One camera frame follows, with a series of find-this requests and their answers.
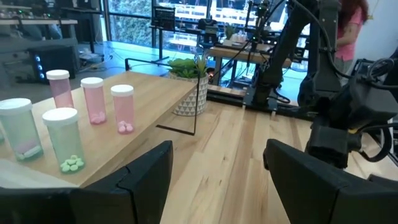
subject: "pink shirt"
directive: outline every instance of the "pink shirt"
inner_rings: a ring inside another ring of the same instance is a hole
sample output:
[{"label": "pink shirt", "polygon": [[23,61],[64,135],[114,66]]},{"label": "pink shirt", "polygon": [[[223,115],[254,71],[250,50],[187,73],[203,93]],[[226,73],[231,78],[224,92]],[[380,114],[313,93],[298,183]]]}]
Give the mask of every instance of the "pink shirt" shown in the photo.
[{"label": "pink shirt", "polygon": [[[355,13],[353,14],[351,20],[348,23],[358,25],[358,33],[356,34],[356,36],[358,36],[358,34],[362,28],[362,25],[363,25],[362,10],[360,7],[355,10]],[[340,27],[338,27],[337,28],[337,39],[339,39],[343,36],[344,36],[344,29],[341,29]],[[354,52],[355,52],[355,42],[353,44],[348,44],[348,45],[345,45],[342,47],[338,47],[335,57],[342,58],[344,61],[353,60]]]}]

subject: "person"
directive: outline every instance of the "person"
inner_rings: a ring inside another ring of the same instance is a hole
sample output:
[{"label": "person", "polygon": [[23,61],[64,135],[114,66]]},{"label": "person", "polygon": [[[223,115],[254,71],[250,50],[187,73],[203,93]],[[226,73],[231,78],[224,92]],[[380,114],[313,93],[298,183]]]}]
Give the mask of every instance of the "person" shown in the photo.
[{"label": "person", "polygon": [[[32,8],[35,16],[42,17],[46,12],[47,2],[45,0],[20,0],[20,6],[27,6]],[[24,25],[24,31],[27,32],[29,39],[42,40],[46,33],[46,25]],[[61,39],[62,35],[56,24],[49,24],[49,36],[51,39]]]},{"label": "person", "polygon": [[354,60],[356,39],[368,20],[369,6],[366,0],[340,0],[340,3],[335,64],[341,72],[347,73]]}]

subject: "black metal frame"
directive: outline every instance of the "black metal frame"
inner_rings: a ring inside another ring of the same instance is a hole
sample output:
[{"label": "black metal frame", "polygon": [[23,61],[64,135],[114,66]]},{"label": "black metal frame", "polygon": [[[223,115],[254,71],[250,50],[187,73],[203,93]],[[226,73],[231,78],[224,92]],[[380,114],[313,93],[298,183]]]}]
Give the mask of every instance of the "black metal frame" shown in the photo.
[{"label": "black metal frame", "polygon": [[[169,67],[170,65],[168,64],[164,64],[164,63],[159,63],[159,62],[155,62],[155,61],[146,61],[146,60],[141,60],[141,59],[134,59],[134,58],[126,58],[124,59],[124,68],[126,69],[126,71],[130,71],[131,67],[129,65],[129,61],[137,61],[137,62],[144,62],[144,63],[151,63],[151,64],[155,64],[157,66],[162,65],[162,66],[167,66]],[[186,130],[181,130],[178,128],[173,128],[173,127],[168,127],[168,126],[164,126],[164,125],[156,125],[157,128],[162,128],[162,129],[166,129],[169,131],[175,131],[181,134],[187,134],[187,135],[191,135],[194,136],[197,132],[197,118],[198,118],[198,101],[199,101],[199,86],[200,86],[200,72],[198,72],[198,70],[196,70],[198,73],[198,83],[197,83],[197,98],[196,98],[196,104],[195,104],[195,121],[193,124],[193,132],[191,131],[186,131]]]}]

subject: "white cap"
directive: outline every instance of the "white cap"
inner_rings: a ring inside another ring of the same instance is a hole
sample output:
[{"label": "white cap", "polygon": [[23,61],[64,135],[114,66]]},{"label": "white cap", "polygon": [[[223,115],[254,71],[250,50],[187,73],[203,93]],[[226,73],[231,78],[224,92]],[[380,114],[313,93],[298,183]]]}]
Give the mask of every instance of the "white cap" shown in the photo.
[{"label": "white cap", "polygon": [[51,70],[45,73],[48,80],[62,80],[69,78],[69,72],[67,70]]},{"label": "white cap", "polygon": [[84,78],[80,81],[80,86],[83,88],[98,88],[104,85],[104,80],[97,77]]},{"label": "white cap", "polygon": [[57,108],[45,112],[42,118],[46,126],[62,127],[77,122],[79,117],[75,108]]},{"label": "white cap", "polygon": [[131,85],[116,85],[111,88],[112,96],[131,96],[134,88]]},{"label": "white cap", "polygon": [[13,115],[32,109],[32,102],[26,98],[13,98],[0,101],[0,115]]}]

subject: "potted plant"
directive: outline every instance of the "potted plant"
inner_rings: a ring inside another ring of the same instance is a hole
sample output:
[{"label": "potted plant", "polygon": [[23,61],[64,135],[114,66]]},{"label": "potted plant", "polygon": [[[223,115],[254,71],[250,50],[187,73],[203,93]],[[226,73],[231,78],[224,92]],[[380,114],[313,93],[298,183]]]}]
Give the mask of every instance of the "potted plant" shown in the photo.
[{"label": "potted plant", "polygon": [[199,93],[197,89],[183,100],[175,109],[174,113],[182,116],[194,116],[198,96],[198,114],[204,112],[206,108],[208,74],[206,72],[207,55],[200,57],[195,55],[195,59],[175,59],[169,61],[171,69],[169,76],[171,79],[183,80],[186,82],[198,83],[198,73],[200,75]]},{"label": "potted plant", "polygon": [[235,27],[227,24],[224,26],[224,33],[226,38],[223,42],[223,45],[232,45],[231,37],[235,33]]}]

